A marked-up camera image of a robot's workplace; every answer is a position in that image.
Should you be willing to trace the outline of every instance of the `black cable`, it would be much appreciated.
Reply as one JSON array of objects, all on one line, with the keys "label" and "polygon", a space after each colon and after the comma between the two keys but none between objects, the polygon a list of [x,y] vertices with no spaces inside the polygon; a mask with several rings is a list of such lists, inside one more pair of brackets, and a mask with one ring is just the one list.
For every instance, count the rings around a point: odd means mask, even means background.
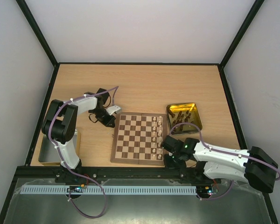
[{"label": "black cable", "polygon": [[91,121],[92,121],[92,123],[97,123],[97,121],[98,121],[98,120],[93,121],[93,120],[90,118],[90,116],[91,116],[91,115],[93,115],[93,113],[90,113],[90,114],[89,114],[89,116],[88,116],[89,120],[91,120]]},{"label": "black cable", "polygon": [[109,102],[109,104],[108,104],[108,106],[110,106],[110,104],[111,104],[111,96],[110,96],[110,95],[109,95],[108,99],[110,99],[110,102]]}]

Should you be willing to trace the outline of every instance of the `gold metal tray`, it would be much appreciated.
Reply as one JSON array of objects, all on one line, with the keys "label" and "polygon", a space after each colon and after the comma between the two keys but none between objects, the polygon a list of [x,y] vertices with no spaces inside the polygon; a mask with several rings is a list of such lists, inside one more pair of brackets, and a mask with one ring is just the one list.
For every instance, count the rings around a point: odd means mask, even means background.
[{"label": "gold metal tray", "polygon": [[[194,103],[168,105],[166,107],[166,114],[170,129],[178,123],[189,122],[197,125],[202,130],[198,109]],[[172,132],[172,135],[197,132],[198,130],[193,126],[181,125]]]}]

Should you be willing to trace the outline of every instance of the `black frame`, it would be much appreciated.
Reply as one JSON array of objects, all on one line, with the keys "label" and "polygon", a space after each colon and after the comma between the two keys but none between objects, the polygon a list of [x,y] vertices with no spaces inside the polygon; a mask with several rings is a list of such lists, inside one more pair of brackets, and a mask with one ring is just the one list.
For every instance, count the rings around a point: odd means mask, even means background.
[{"label": "black frame", "polygon": [[[31,159],[33,156],[33,152],[36,146],[36,142],[38,139],[38,135],[41,130],[42,121],[45,116],[46,109],[49,104],[49,99],[54,87],[54,83],[56,80],[56,76],[58,74],[60,64],[123,64],[123,65],[212,65],[217,66],[218,71],[221,77],[223,89],[226,95],[226,100],[229,106],[229,110],[231,113],[232,122],[236,131],[236,135],[238,138],[238,143],[241,149],[247,148],[244,135],[241,129],[241,125],[238,119],[238,115],[236,112],[236,108],[231,96],[231,91],[228,86],[228,82],[226,79],[226,75],[224,72],[224,67],[228,63],[230,57],[232,56],[233,52],[235,51],[236,47],[238,46],[239,42],[241,41],[242,37],[244,36],[246,30],[248,29],[249,25],[253,21],[254,17],[256,16],[257,12],[259,11],[261,5],[263,4],[264,0],[255,0],[252,8],[250,9],[248,15],[246,16],[243,24],[241,25],[239,31],[237,32],[234,40],[232,41],[230,47],[228,48],[224,58],[222,59],[221,63],[58,63],[54,57],[53,52],[51,51],[47,41],[45,40],[39,26],[37,25],[28,5],[26,4],[25,0],[16,0],[20,9],[22,10],[23,14],[25,15],[27,21],[29,22],[32,30],[34,31],[36,37],[38,38],[40,44],[42,45],[44,51],[46,52],[49,60],[51,61],[52,65],[54,66],[54,71],[51,77],[50,85],[48,87],[48,91],[45,96],[44,103],[42,105],[41,113],[39,119],[37,121],[37,125],[35,128],[35,133],[33,135],[31,145],[29,148],[29,152],[26,158],[26,162],[24,166],[20,166],[17,168],[14,178],[11,182],[6,200],[4,202],[1,214],[0,214],[0,224],[4,222],[5,216],[7,214],[7,210],[9,207],[9,203],[11,201],[14,188],[16,186],[16,182],[18,178],[56,178],[59,176],[60,168],[59,167],[31,167]],[[88,173],[90,175],[97,174],[97,180],[104,180],[104,176],[113,176],[116,178],[124,178],[129,175],[133,175],[139,178],[155,178],[157,179],[158,175],[164,178],[174,179],[181,181],[181,171],[180,170],[166,170],[165,168],[118,168],[118,167],[107,167],[107,168],[99,168],[99,167],[86,167]],[[275,215],[270,197],[267,193],[263,194],[266,206],[269,212],[269,216],[271,218],[272,223],[277,224],[277,217]]]}]

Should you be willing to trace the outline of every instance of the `gray floor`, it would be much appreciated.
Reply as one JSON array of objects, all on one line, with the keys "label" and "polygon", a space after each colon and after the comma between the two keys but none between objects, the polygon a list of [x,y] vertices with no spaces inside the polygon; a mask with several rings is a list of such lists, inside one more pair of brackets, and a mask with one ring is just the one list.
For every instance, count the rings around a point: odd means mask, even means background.
[{"label": "gray floor", "polygon": [[[103,208],[102,196],[83,195],[77,206],[89,215]],[[14,195],[6,224],[267,224],[261,197],[233,189],[214,201],[195,196],[108,196],[108,210],[99,219],[81,216],[64,195]]]}]

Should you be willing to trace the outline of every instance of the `perforated metal strip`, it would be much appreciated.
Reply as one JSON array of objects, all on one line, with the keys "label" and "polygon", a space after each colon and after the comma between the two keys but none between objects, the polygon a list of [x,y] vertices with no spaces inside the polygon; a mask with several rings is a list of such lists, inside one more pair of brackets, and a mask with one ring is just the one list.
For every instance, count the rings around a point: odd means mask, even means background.
[{"label": "perforated metal strip", "polygon": [[[107,195],[196,195],[196,187],[191,186],[103,186]],[[64,195],[69,191],[69,186],[52,185],[25,185],[21,189],[21,194],[37,195]],[[101,195],[98,186],[88,186],[72,194]]]}]

